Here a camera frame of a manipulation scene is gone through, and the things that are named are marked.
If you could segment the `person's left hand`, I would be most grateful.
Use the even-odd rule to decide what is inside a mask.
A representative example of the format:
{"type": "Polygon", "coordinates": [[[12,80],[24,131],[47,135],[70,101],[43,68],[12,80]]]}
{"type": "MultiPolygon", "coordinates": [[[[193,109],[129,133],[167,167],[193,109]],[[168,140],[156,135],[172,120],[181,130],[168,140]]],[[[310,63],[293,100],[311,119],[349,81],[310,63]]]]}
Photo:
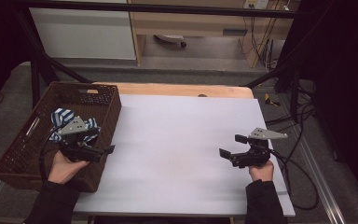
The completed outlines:
{"type": "Polygon", "coordinates": [[[58,151],[54,156],[51,170],[48,175],[48,181],[64,185],[88,164],[88,161],[72,162],[58,151]]]}

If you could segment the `yellow black tool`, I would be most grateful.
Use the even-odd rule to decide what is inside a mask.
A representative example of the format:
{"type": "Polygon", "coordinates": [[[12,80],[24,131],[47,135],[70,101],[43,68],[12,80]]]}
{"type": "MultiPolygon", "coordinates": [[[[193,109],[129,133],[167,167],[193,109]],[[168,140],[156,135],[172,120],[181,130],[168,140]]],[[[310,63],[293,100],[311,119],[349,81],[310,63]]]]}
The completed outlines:
{"type": "Polygon", "coordinates": [[[265,93],[265,104],[266,105],[281,106],[281,104],[279,102],[272,101],[268,93],[265,93]]]}

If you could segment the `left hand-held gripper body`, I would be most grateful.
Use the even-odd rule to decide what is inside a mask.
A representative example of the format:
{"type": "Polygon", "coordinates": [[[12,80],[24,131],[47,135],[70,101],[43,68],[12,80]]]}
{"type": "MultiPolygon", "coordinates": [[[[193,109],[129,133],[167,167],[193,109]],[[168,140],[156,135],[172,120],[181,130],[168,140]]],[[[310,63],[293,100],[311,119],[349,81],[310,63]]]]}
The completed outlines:
{"type": "Polygon", "coordinates": [[[88,145],[89,139],[99,132],[98,127],[90,127],[81,117],[74,117],[58,131],[60,151],[70,161],[99,162],[105,151],[88,145]]]}

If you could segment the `person's right hand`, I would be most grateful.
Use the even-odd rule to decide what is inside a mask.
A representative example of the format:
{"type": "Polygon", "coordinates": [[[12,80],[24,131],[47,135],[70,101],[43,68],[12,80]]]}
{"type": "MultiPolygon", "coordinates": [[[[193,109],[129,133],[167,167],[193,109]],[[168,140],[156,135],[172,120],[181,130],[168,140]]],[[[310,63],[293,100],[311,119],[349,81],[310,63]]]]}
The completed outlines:
{"type": "Polygon", "coordinates": [[[252,166],[249,168],[249,174],[253,181],[272,181],[274,166],[271,161],[267,161],[263,166],[252,166]]]}

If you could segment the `black metal frame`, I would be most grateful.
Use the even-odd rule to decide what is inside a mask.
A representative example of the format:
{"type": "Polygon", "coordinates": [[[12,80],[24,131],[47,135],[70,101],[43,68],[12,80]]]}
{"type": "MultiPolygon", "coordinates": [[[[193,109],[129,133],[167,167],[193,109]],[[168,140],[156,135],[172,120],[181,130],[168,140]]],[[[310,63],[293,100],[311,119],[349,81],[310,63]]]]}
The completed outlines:
{"type": "Polygon", "coordinates": [[[31,55],[31,65],[39,64],[46,68],[46,74],[42,74],[45,82],[57,80],[57,75],[52,70],[53,67],[64,72],[67,76],[74,78],[80,83],[90,83],[90,80],[71,71],[63,64],[58,63],[46,54],[42,41],[35,28],[31,27],[31,22],[25,18],[25,11],[31,8],[48,9],[69,9],[69,10],[90,10],[90,11],[114,11],[114,12],[136,12],[136,13],[162,13],[179,15],[208,15],[220,17],[250,17],[250,18],[271,18],[271,19],[297,19],[308,17],[308,12],[284,11],[272,9],[246,9],[233,7],[196,7],[196,6],[174,6],[156,4],[125,4],[125,3],[103,3],[85,1],[57,1],[57,0],[14,0],[13,4],[17,7],[16,18],[25,33],[28,41],[29,54],[31,55]]]}

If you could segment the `white power strip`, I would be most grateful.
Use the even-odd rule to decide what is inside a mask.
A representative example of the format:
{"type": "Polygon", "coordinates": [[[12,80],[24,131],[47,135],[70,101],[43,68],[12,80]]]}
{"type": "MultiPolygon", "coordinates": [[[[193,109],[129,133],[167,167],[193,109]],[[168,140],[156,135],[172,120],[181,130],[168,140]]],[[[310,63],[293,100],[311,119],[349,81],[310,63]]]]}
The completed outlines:
{"type": "Polygon", "coordinates": [[[245,0],[243,7],[250,9],[266,9],[269,0],[245,0]]]}

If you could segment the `office chair base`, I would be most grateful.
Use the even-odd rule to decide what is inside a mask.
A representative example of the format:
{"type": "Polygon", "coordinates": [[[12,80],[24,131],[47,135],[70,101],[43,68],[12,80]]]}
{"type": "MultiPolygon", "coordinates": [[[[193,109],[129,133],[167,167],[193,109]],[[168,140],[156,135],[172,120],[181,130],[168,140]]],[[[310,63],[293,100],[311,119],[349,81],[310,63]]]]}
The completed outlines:
{"type": "Polygon", "coordinates": [[[182,35],[155,35],[155,37],[166,42],[177,43],[182,48],[186,47],[186,42],[182,35]]]}

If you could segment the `white cabinet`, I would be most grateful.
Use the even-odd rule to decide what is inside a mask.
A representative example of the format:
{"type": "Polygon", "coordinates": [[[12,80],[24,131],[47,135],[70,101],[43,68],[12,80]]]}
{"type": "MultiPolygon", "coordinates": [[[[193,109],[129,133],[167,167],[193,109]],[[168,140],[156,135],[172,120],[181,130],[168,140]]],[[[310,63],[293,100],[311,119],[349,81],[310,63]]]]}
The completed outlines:
{"type": "Polygon", "coordinates": [[[30,11],[50,57],[136,58],[128,12],[47,8],[30,11]]]}

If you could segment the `white board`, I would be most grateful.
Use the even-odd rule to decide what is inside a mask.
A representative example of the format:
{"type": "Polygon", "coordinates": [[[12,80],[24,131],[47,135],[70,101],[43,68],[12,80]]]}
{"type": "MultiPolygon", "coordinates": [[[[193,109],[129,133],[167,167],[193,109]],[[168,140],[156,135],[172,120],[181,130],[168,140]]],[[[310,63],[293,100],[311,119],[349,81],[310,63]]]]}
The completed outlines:
{"type": "Polygon", "coordinates": [[[262,128],[256,99],[129,95],[100,185],[75,210],[90,215],[241,217],[247,170],[220,157],[248,150],[235,141],[262,128]]]}

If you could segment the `blue white striped cloth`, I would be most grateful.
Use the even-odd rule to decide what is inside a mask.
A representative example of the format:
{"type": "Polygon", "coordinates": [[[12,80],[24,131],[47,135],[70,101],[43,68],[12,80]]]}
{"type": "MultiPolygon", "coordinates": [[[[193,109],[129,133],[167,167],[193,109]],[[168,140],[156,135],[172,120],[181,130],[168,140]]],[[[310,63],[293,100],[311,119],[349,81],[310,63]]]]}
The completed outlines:
{"type": "Polygon", "coordinates": [[[83,120],[72,110],[58,108],[50,116],[53,128],[49,141],[65,145],[86,145],[96,138],[101,128],[96,119],[83,120]]]}

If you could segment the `wooden table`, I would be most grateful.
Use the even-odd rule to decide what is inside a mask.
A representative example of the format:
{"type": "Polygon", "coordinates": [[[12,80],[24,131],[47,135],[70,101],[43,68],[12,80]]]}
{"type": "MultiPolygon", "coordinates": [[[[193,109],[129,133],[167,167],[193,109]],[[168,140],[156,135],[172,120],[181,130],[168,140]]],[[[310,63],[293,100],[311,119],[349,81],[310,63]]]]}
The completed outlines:
{"type": "Polygon", "coordinates": [[[230,87],[224,85],[185,85],[163,83],[126,83],[126,82],[100,82],[100,85],[115,85],[123,94],[138,95],[170,95],[199,97],[221,97],[253,99],[251,89],[245,87],[230,87]]]}

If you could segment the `brown plastic basket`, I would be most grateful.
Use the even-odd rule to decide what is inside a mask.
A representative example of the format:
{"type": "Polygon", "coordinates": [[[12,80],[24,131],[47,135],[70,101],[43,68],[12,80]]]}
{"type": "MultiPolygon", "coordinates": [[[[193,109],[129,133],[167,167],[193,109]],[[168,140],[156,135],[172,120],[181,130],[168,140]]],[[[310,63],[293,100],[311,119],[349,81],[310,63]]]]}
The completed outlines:
{"type": "Polygon", "coordinates": [[[121,110],[118,87],[53,82],[1,157],[0,180],[15,189],[41,189],[40,150],[45,150],[45,167],[49,170],[59,149],[57,143],[47,139],[53,128],[51,114],[58,108],[69,109],[83,120],[95,119],[101,131],[89,145],[98,149],[110,147],[121,110]]]}

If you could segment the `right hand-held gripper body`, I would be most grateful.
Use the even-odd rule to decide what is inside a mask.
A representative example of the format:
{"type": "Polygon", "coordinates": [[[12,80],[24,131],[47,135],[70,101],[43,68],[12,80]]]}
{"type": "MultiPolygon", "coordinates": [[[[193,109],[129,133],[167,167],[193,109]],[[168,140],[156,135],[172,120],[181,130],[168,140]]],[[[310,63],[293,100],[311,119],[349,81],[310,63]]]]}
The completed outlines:
{"type": "Polygon", "coordinates": [[[231,163],[234,167],[245,168],[251,166],[263,166],[269,159],[272,150],[269,148],[269,140],[284,139],[286,133],[277,133],[270,130],[255,128],[248,136],[250,149],[244,153],[231,154],[231,163]]]}

